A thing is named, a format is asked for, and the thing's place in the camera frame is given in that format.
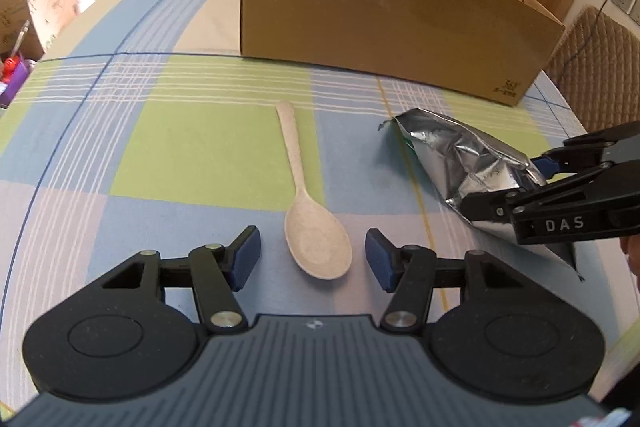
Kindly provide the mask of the checkered tablecloth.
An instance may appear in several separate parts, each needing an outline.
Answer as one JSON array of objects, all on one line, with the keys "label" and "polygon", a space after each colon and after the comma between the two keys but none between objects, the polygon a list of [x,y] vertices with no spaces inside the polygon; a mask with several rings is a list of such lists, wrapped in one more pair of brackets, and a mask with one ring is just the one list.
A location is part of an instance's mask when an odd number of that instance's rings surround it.
[{"label": "checkered tablecloth", "polygon": [[[634,324],[639,295],[614,241],[581,243],[552,265],[472,229],[433,190],[388,123],[413,107],[454,116],[529,156],[582,132],[539,76],[506,107],[396,79],[244,60],[240,0],[96,0],[68,26],[1,119],[1,399],[35,394],[28,326],[137,251],[182,257],[247,225],[262,255],[247,314],[385,309],[363,257],[370,228],[442,257],[480,248],[596,321],[608,343]],[[298,269],[283,219],[294,184],[278,102],[290,101],[309,193],[336,214],[354,260],[336,281]]]}]

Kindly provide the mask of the brown cardboard box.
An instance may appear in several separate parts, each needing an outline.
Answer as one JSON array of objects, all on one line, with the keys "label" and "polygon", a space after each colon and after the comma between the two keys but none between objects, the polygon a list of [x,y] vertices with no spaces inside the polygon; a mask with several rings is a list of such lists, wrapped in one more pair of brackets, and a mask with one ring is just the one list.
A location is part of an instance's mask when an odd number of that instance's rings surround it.
[{"label": "brown cardboard box", "polygon": [[241,0],[241,53],[514,105],[563,24],[537,0]]}]

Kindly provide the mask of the beige plastic spoon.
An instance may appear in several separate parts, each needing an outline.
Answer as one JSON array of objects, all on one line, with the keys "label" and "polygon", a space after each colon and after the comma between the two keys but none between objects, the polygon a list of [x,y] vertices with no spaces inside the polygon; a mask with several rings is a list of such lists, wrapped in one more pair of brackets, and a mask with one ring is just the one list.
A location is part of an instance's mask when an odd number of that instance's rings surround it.
[{"label": "beige plastic spoon", "polygon": [[281,101],[277,112],[295,185],[294,200],[284,219],[288,249],[299,268],[311,277],[337,280],[352,265],[352,244],[337,217],[307,192],[294,107]]}]

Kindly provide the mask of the brown quilted chair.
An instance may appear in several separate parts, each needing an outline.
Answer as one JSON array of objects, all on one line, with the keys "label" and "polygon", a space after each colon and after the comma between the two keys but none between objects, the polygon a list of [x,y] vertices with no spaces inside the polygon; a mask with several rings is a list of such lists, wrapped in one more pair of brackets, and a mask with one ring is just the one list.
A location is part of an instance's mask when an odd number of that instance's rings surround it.
[{"label": "brown quilted chair", "polygon": [[587,5],[544,69],[589,132],[639,119],[639,38]]}]

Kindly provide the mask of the silver foil pouch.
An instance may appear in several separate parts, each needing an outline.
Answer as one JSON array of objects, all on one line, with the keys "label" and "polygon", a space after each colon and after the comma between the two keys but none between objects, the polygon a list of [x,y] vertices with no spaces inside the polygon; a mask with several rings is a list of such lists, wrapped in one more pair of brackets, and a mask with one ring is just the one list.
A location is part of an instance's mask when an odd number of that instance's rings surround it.
[{"label": "silver foil pouch", "polygon": [[459,211],[473,193],[502,190],[530,191],[548,184],[524,153],[454,117],[425,108],[412,108],[381,122],[399,132],[446,204],[470,227],[490,236],[511,253],[529,254],[570,269],[579,280],[576,248],[572,243],[521,245],[512,222],[470,222]]}]

